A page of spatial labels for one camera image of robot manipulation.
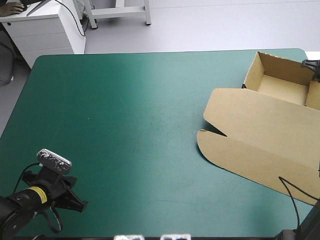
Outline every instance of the desk leg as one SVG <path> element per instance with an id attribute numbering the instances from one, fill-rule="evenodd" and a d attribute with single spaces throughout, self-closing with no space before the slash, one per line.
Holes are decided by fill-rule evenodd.
<path id="1" fill-rule="evenodd" d="M 144 0 L 144 10 L 145 10 L 146 24 L 147 25 L 151 25 L 150 2 L 149 2 L 149 0 Z"/>
<path id="2" fill-rule="evenodd" d="M 95 22 L 95 18 L 92 14 L 92 3 L 91 3 L 91 0 L 84 0 L 84 6 L 85 6 L 85 10 L 86 10 L 86 13 L 88 14 L 88 18 L 90 20 L 90 24 L 91 24 L 91 27 L 93 29 L 96 29 L 98 28 L 96 22 Z"/>

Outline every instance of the gray floor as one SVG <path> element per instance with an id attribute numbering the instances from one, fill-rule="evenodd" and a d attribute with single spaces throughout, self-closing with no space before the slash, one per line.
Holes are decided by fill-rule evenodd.
<path id="1" fill-rule="evenodd" d="M 92 2 L 96 8 L 114 4 L 114 0 Z M 127 6 L 142 3 L 126 0 Z M 143 16 L 98 20 L 98 29 L 89 27 L 86 33 L 85 53 L 320 51 L 320 0 L 150 0 L 150 5 L 150 26 Z M 8 42 L 3 32 L 0 41 Z M 26 65 L 16 65 L 14 81 L 0 87 L 0 135 L 29 73 Z"/>

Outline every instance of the white desk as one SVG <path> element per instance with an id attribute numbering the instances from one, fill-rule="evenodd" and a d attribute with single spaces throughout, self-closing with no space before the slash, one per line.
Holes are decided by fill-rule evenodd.
<path id="1" fill-rule="evenodd" d="M 80 31 L 81 23 L 72 0 L 60 0 L 73 13 Z M 52 0 L 30 16 L 30 12 L 38 3 L 31 4 L 21 14 L 0 17 L 13 42 L 22 56 L 33 67 L 37 57 L 56 54 L 83 54 L 86 37 L 80 35 L 70 12 L 58 2 Z"/>

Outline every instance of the black bracket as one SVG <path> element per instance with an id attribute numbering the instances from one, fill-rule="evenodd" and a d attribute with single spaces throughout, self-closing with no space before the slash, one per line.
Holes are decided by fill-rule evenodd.
<path id="1" fill-rule="evenodd" d="M 320 83 L 320 60 L 303 60 L 302 67 L 307 67 L 314 71 L 312 79 L 318 79 Z"/>

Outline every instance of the open cardboard box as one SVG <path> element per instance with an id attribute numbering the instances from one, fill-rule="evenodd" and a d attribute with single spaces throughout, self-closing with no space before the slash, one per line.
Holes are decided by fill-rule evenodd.
<path id="1" fill-rule="evenodd" d="M 257 52 L 244 88 L 213 90 L 197 134 L 215 165 L 288 194 L 281 176 L 320 197 L 320 83 L 300 62 Z M 314 204 L 296 189 L 295 198 Z"/>

